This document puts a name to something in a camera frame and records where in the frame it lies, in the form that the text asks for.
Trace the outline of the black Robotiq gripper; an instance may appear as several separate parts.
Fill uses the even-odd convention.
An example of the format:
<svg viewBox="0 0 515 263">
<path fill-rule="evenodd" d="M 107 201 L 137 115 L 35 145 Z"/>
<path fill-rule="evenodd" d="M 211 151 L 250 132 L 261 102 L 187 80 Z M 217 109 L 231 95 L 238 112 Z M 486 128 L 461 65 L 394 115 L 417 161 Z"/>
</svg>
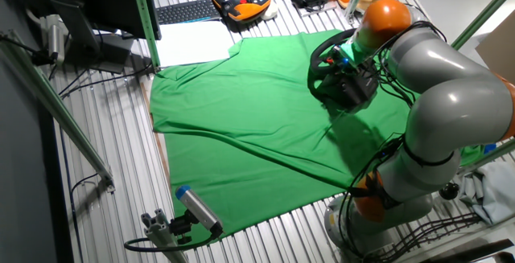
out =
<svg viewBox="0 0 515 263">
<path fill-rule="evenodd" d="M 375 66 L 360 52 L 340 51 L 336 58 L 336 80 L 341 83 L 377 83 Z"/>
</svg>

